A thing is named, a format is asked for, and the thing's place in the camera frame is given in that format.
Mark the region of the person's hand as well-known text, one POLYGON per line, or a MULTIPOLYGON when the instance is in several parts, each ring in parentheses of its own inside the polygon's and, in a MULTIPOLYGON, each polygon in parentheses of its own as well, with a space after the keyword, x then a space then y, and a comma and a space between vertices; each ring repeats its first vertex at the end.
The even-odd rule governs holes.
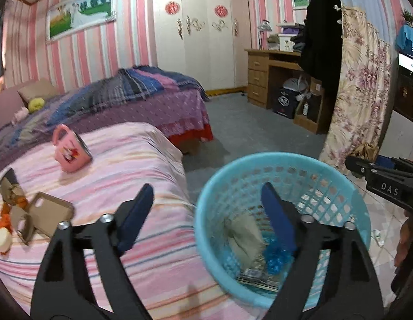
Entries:
POLYGON ((400 239, 398 242, 394 266, 399 267, 408 255, 408 250, 413 242, 413 217, 409 217, 400 229, 400 239))

